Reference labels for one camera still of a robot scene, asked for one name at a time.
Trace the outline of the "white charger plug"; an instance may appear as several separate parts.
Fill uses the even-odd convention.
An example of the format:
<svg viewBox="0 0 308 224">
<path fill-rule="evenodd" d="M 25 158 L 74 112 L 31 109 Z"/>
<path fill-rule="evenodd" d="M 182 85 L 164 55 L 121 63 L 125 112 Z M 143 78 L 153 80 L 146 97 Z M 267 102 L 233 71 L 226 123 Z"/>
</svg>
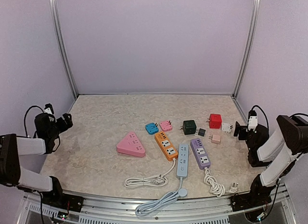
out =
<svg viewBox="0 0 308 224">
<path fill-rule="evenodd" d="M 223 132 L 226 132 L 226 133 L 231 133 L 231 130 L 233 128 L 233 125 L 229 124 L 229 123 L 222 123 L 221 124 L 221 130 Z"/>
</svg>

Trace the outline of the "pale pink charger plug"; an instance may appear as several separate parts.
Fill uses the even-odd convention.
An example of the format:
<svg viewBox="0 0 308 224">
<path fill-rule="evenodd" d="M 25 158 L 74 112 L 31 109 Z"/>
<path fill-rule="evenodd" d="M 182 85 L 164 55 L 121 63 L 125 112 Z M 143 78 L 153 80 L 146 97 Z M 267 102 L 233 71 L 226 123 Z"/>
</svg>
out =
<svg viewBox="0 0 308 224">
<path fill-rule="evenodd" d="M 217 134 L 210 135 L 208 139 L 215 144 L 220 144 L 221 142 L 221 136 Z"/>
</svg>

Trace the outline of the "red cube socket adapter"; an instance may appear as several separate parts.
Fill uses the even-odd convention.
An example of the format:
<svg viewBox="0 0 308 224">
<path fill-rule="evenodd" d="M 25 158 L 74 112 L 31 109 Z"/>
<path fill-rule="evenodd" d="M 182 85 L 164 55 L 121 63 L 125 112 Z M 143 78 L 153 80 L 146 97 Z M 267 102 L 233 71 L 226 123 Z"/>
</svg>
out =
<svg viewBox="0 0 308 224">
<path fill-rule="evenodd" d="M 220 129 L 222 124 L 221 114 L 210 114 L 207 122 L 210 129 Z"/>
</svg>

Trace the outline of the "dark grey charger plug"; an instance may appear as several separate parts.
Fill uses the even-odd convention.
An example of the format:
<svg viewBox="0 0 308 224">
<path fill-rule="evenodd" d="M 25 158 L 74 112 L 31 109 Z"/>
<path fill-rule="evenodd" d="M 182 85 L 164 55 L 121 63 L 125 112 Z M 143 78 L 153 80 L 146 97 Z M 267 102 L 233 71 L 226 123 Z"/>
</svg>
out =
<svg viewBox="0 0 308 224">
<path fill-rule="evenodd" d="M 205 134 L 206 134 L 206 130 L 205 129 L 202 129 L 202 128 L 198 129 L 197 135 L 204 137 Z"/>
</svg>

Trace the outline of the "purple power strip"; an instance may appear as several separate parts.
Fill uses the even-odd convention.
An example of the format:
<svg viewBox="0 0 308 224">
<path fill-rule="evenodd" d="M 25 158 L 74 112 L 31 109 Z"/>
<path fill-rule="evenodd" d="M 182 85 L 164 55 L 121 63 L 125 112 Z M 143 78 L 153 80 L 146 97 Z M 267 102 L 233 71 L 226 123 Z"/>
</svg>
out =
<svg viewBox="0 0 308 224">
<path fill-rule="evenodd" d="M 205 147 L 200 138 L 195 138 L 190 141 L 190 146 L 192 148 L 192 152 L 195 156 L 196 162 L 198 164 L 199 169 L 204 170 L 205 168 L 210 168 L 211 161 L 208 157 L 208 154 L 205 150 Z"/>
</svg>

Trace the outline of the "dark green cube adapter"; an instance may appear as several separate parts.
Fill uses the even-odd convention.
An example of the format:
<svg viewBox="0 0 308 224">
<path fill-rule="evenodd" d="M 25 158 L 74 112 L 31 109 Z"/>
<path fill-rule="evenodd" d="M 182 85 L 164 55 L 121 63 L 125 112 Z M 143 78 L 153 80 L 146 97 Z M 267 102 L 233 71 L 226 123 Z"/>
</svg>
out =
<svg viewBox="0 0 308 224">
<path fill-rule="evenodd" d="M 184 120 L 180 130 L 183 131 L 184 135 L 193 135 L 196 133 L 196 123 L 194 120 Z"/>
</svg>

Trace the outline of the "light blue power strip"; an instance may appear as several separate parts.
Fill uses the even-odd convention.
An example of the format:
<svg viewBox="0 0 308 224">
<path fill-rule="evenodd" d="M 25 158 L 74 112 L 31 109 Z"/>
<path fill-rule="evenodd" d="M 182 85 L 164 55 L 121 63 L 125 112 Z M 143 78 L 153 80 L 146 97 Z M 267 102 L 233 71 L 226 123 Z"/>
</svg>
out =
<svg viewBox="0 0 308 224">
<path fill-rule="evenodd" d="M 188 176 L 189 164 L 189 146 L 187 144 L 179 145 L 177 177 L 186 178 Z"/>
</svg>

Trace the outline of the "pink triangular power socket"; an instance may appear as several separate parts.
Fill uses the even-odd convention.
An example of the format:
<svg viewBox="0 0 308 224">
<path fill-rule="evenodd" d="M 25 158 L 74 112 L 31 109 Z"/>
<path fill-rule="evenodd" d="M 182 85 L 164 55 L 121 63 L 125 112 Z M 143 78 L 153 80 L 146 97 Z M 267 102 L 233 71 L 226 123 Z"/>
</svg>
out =
<svg viewBox="0 0 308 224">
<path fill-rule="evenodd" d="M 129 132 L 117 145 L 118 153 L 126 154 L 135 157 L 144 157 L 146 155 L 145 149 L 138 139 L 135 132 Z"/>
</svg>

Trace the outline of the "orange power strip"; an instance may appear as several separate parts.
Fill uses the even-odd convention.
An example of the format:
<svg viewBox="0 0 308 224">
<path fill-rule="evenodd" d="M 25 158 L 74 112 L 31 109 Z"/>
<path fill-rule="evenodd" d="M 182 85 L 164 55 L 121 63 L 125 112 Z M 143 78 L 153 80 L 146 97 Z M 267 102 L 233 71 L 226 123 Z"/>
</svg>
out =
<svg viewBox="0 0 308 224">
<path fill-rule="evenodd" d="M 168 161 L 173 161 L 173 159 L 178 158 L 178 152 L 176 148 L 164 132 L 157 132 L 154 135 L 154 139 L 156 140 L 158 146 Z"/>
</svg>

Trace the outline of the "blue charger plug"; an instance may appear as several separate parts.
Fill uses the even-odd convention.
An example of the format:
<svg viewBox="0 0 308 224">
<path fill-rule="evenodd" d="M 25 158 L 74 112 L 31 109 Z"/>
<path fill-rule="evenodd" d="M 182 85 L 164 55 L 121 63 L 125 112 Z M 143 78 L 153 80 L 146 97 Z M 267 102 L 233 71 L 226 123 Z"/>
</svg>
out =
<svg viewBox="0 0 308 224">
<path fill-rule="evenodd" d="M 159 132 L 158 123 L 148 123 L 145 125 L 145 129 L 149 135 L 153 135 Z"/>
</svg>

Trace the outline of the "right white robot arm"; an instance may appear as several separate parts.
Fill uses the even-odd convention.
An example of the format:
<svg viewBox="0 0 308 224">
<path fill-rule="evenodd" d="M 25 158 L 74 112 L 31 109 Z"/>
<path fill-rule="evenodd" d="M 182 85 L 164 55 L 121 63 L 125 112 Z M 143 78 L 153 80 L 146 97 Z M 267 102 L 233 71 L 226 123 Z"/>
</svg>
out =
<svg viewBox="0 0 308 224">
<path fill-rule="evenodd" d="M 247 125 L 235 123 L 233 136 L 245 141 L 249 164 L 266 167 L 251 184 L 246 196 L 249 206 L 255 207 L 263 201 L 265 192 L 277 186 L 298 159 L 308 152 L 308 121 L 304 117 L 307 114 L 279 115 L 276 118 L 278 127 L 271 135 L 267 127 L 258 123 L 256 112 L 248 115 Z"/>
</svg>

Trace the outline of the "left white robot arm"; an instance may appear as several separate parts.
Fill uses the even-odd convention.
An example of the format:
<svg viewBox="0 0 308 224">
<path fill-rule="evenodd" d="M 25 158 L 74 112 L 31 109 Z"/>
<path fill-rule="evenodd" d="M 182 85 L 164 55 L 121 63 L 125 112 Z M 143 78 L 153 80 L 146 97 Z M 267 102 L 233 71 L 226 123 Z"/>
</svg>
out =
<svg viewBox="0 0 308 224">
<path fill-rule="evenodd" d="M 56 119 L 53 114 L 41 113 L 34 120 L 36 137 L 21 137 L 15 133 L 0 137 L 0 183 L 18 189 L 39 192 L 57 207 L 67 203 L 67 195 L 54 176 L 39 173 L 38 168 L 26 163 L 27 159 L 42 160 L 57 150 L 60 134 L 72 128 L 72 116 L 63 114 Z"/>
</svg>

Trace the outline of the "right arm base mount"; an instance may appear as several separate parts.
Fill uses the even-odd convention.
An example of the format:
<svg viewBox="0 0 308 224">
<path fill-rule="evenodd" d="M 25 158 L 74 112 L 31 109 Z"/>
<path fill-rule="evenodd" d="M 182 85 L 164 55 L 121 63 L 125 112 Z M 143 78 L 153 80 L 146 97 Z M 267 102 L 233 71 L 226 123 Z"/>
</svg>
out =
<svg viewBox="0 0 308 224">
<path fill-rule="evenodd" d="M 246 210 L 271 203 L 270 193 L 275 187 L 276 185 L 263 186 L 260 174 L 258 174 L 250 186 L 249 193 L 235 194 L 230 197 L 232 211 Z"/>
</svg>

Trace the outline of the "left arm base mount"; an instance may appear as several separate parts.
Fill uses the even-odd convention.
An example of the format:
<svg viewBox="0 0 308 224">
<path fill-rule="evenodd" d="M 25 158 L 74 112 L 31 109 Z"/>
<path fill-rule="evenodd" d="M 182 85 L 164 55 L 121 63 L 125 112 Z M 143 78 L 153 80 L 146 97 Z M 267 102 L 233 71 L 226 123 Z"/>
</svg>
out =
<svg viewBox="0 0 308 224">
<path fill-rule="evenodd" d="M 67 211 L 81 212 L 84 198 L 64 193 L 56 177 L 51 176 L 51 182 L 52 190 L 42 192 L 42 203 Z"/>
</svg>

